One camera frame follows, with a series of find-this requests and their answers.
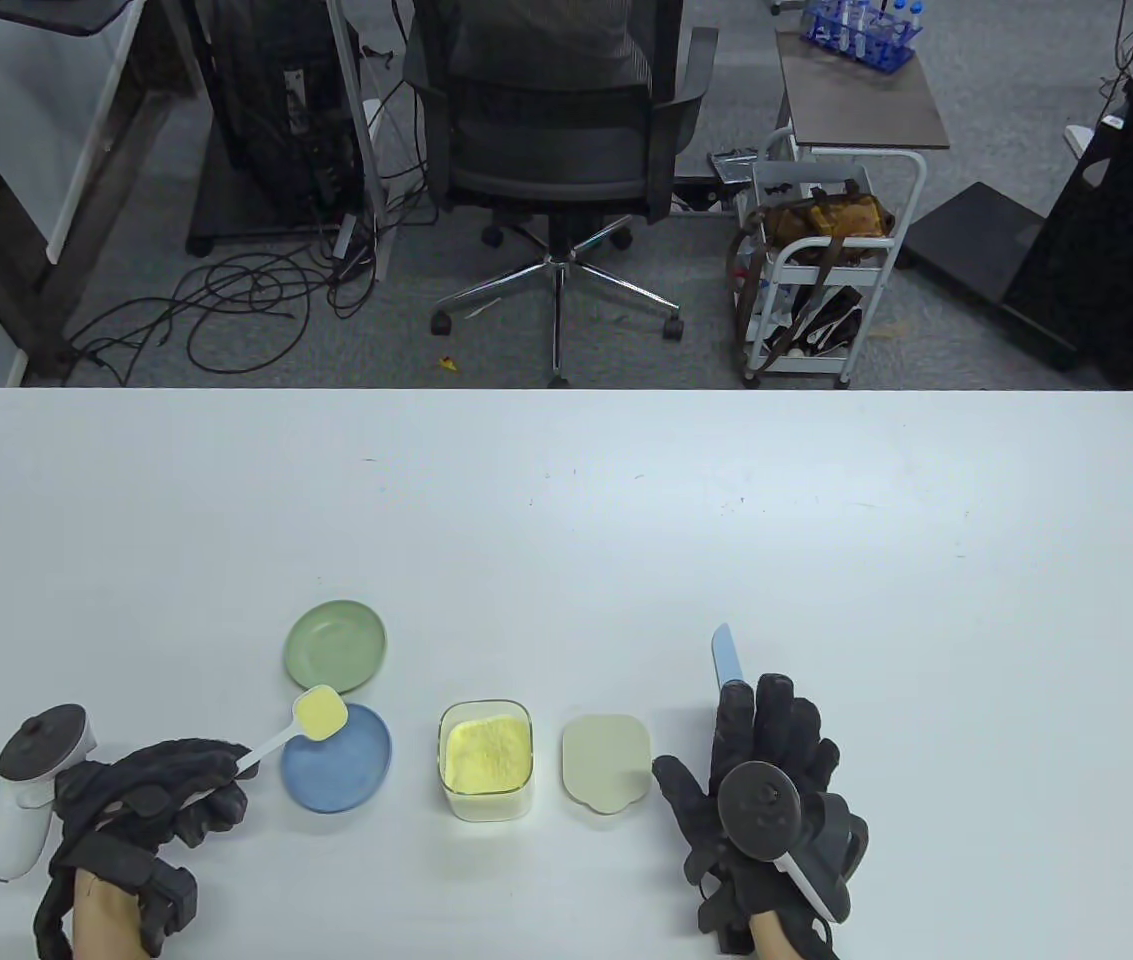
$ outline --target metal chair leg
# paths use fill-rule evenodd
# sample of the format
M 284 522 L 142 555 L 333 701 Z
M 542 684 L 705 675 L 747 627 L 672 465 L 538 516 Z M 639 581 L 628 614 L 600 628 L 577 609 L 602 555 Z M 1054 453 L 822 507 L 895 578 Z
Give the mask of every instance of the metal chair leg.
M 566 264 L 551 262 L 553 270 L 553 379 L 562 375 L 562 301 L 566 298 Z
M 593 277 L 595 280 L 600 280 L 603 283 L 614 284 L 617 288 L 625 289 L 625 291 L 630 294 L 638 294 L 639 297 L 644 297 L 645 300 L 651 301 L 654 305 L 672 312 L 672 314 L 676 314 L 676 312 L 680 311 L 680 307 L 672 300 L 665 300 L 665 298 L 661 297 L 658 294 L 653 294 L 648 291 L 648 289 L 638 287 L 636 283 L 629 283 L 624 278 L 607 273 L 606 270 L 603 270 L 599 266 L 594 266 L 593 264 L 576 264 L 576 266 L 582 270 L 585 274 Z
M 586 239 L 586 241 L 577 243 L 574 248 L 571 248 L 571 255 L 579 256 L 580 253 L 585 253 L 586 250 L 591 250 L 593 247 L 597 246 L 598 243 L 602 243 L 603 239 L 611 237 L 611 235 L 614 233 L 616 230 L 624 229 L 627 226 L 631 223 L 633 223 L 633 219 L 631 216 L 621 216 L 619 220 L 615 221 L 615 223 L 607 223 L 606 227 L 599 229 L 597 233 L 594 233 L 593 237 L 589 237 L 588 239 Z
M 494 298 L 502 296 L 505 289 L 511 287 L 511 284 L 520 283 L 521 280 L 534 277 L 535 274 L 540 273 L 540 271 L 547 269 L 548 264 L 543 261 L 537 261 L 534 262 L 534 264 L 528 264 L 526 266 L 519 266 L 517 270 L 508 271 L 508 273 L 502 277 L 496 277 L 493 280 L 483 280 L 482 283 L 474 284 L 463 291 L 451 294 L 451 296 L 444 298 L 444 300 L 438 300 L 437 305 L 433 308 L 435 311 L 451 311 L 453 307 L 460 306 L 461 303 L 494 300 Z
M 539 252 L 543 253 L 548 252 L 548 244 L 539 239 L 539 237 L 535 236 L 535 233 L 531 233 L 530 230 L 526 229 L 521 224 L 513 224 L 512 227 L 509 227 L 506 229 L 512 230 L 512 232 L 517 233 L 517 236 L 533 244 L 533 246 L 537 247 Z

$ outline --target green plate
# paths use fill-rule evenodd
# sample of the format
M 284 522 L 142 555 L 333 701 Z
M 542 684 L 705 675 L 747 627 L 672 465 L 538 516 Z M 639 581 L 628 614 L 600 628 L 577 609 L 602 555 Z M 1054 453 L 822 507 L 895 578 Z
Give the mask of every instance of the green plate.
M 373 609 L 356 600 L 331 600 L 298 618 L 286 637 L 286 672 L 305 689 L 329 683 L 341 694 L 375 676 L 387 636 Z

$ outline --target brown bag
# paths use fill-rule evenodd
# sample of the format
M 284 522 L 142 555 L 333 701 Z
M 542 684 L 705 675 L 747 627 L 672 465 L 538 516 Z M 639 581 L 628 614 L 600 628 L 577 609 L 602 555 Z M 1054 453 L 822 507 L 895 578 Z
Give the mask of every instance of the brown bag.
M 827 247 L 813 247 L 810 250 L 795 253 L 793 260 L 807 266 L 818 266 L 816 282 L 809 288 L 809 296 L 798 308 L 786 330 L 782 330 L 775 343 L 770 345 L 770 355 L 757 372 L 769 369 L 772 364 L 789 351 L 802 324 L 807 312 L 821 297 L 823 288 L 828 283 L 828 274 L 835 266 L 857 266 L 860 261 L 871 256 L 877 250 L 864 250 L 853 247 L 846 250 L 845 240 L 849 237 L 889 237 L 895 228 L 895 218 L 881 205 L 871 193 L 863 193 L 855 180 L 846 180 L 845 193 L 826 193 L 813 188 L 812 196 L 793 199 L 787 204 L 758 207 L 750 212 L 734 239 L 731 239 L 726 252 L 726 282 L 730 294 L 730 308 L 735 317 L 735 339 L 743 347 L 748 337 L 748 323 L 757 306 L 757 292 L 761 287 L 763 271 L 766 269 L 766 250 L 758 243 L 758 233 L 766 230 L 766 250 L 781 252 L 791 243 L 808 237 L 830 237 Z M 735 297 L 735 262 L 739 248 L 749 237 L 753 238 L 753 253 L 748 261 L 748 274 L 744 288 Z

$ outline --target blue plate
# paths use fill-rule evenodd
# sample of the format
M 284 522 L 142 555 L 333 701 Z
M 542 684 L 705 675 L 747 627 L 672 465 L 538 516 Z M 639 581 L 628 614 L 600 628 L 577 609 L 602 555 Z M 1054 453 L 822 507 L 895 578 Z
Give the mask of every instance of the blue plate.
M 298 736 L 282 750 L 286 791 L 314 813 L 343 813 L 369 800 L 387 775 L 393 742 L 374 710 L 348 704 L 348 722 L 327 740 Z

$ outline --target chair base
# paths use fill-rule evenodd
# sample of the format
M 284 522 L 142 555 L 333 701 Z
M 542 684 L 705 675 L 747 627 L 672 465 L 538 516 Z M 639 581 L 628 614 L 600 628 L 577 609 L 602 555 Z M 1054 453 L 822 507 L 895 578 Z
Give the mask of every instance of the chair base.
M 580 243 L 570 243 L 566 238 L 565 221 L 554 218 L 550 218 L 548 243 L 543 241 L 530 230 L 520 226 L 503 228 L 538 247 L 543 256 L 530 264 L 510 270 L 501 277 L 483 280 L 482 283 L 471 284 L 458 294 L 451 294 L 444 300 L 438 300 L 433 312 L 433 333 L 438 337 L 451 333 L 451 314 L 458 307 L 475 307 L 462 317 L 468 320 L 480 314 L 485 306 L 497 298 L 506 296 L 506 294 L 519 294 L 526 280 L 531 278 L 547 279 L 552 283 L 553 291 L 553 380 L 550 386 L 569 386 L 566 379 L 562 376 L 562 301 L 566 294 L 566 277 L 578 271 L 581 277 L 589 277 L 599 283 L 617 287 L 622 291 L 642 297 L 644 300 L 654 303 L 666 311 L 668 315 L 663 324 L 663 337 L 668 340 L 680 340 L 684 325 L 682 325 L 680 309 L 675 303 L 667 301 L 657 294 L 647 291 L 638 284 L 629 283 L 624 278 L 607 273 L 606 270 L 581 260 L 586 252 L 591 250 L 598 243 L 616 233 L 617 230 L 625 230 L 631 223 L 633 223 L 631 216 L 621 216 Z M 627 245 L 617 243 L 616 246 L 622 248 Z

